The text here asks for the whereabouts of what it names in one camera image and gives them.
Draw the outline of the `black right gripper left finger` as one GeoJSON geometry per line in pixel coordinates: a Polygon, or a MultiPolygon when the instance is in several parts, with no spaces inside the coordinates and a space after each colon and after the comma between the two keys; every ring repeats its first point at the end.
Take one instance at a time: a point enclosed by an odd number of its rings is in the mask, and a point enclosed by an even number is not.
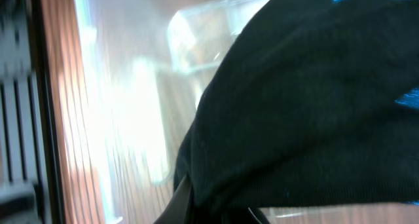
{"type": "Polygon", "coordinates": [[[189,176],[178,185],[166,209],[154,224],[190,224],[192,222],[193,188],[189,176]]]}

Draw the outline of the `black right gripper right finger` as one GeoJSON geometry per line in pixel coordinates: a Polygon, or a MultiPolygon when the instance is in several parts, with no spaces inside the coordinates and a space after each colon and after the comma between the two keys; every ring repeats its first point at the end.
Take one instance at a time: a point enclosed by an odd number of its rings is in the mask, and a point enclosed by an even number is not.
{"type": "Polygon", "coordinates": [[[270,224],[266,216],[258,208],[248,208],[249,224],[270,224]]]}

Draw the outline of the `black cloth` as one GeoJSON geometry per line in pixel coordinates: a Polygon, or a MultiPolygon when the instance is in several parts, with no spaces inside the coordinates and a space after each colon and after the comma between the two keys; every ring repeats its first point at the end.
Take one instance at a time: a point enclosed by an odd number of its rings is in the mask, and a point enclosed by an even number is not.
{"type": "Polygon", "coordinates": [[[270,0],[205,89],[177,156],[194,203],[418,199],[418,0],[270,0]]]}

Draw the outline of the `clear plastic container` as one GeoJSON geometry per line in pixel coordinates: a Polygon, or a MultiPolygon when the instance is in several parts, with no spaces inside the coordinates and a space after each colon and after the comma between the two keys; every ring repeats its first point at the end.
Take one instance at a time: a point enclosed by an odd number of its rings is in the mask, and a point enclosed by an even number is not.
{"type": "Polygon", "coordinates": [[[204,89],[269,0],[75,0],[108,223],[153,223],[204,89]]]}

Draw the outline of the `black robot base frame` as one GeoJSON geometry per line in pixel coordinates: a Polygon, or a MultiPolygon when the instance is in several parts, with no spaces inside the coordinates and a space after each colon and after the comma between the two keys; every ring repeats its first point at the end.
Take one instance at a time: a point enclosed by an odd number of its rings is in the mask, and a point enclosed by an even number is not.
{"type": "Polygon", "coordinates": [[[41,0],[1,0],[1,222],[64,223],[41,0]]]}

